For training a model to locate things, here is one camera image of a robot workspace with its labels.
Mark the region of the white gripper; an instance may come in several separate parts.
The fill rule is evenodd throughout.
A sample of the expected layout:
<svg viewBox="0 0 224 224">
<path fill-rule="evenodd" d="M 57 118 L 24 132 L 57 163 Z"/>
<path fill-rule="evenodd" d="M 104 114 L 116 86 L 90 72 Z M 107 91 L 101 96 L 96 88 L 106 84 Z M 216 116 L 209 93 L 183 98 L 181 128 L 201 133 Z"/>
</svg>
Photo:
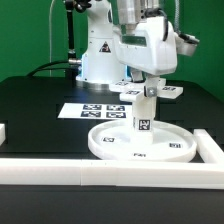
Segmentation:
<svg viewBox="0 0 224 224">
<path fill-rule="evenodd" d="M 174 73 L 177 55 L 192 56 L 199 40 L 192 35 L 177 33 L 163 16 L 147 18 L 126 28 L 113 26 L 116 55 L 120 63 L 131 67 L 133 82 L 143 82 L 142 72 L 148 73 L 144 85 L 146 97 L 157 96 L 159 78 Z"/>
</svg>

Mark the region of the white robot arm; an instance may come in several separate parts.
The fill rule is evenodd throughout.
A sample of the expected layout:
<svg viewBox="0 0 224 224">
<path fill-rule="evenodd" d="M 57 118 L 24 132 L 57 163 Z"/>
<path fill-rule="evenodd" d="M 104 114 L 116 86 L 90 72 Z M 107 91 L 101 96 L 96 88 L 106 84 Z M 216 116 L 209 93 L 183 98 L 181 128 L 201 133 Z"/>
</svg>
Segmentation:
<svg viewBox="0 0 224 224">
<path fill-rule="evenodd" d="M 160 0 L 87 0 L 88 45 L 78 83 L 95 90 L 130 80 L 147 97 L 159 95 L 159 77 L 172 74 L 179 54 L 190 56 L 199 40 L 170 23 Z"/>
</svg>

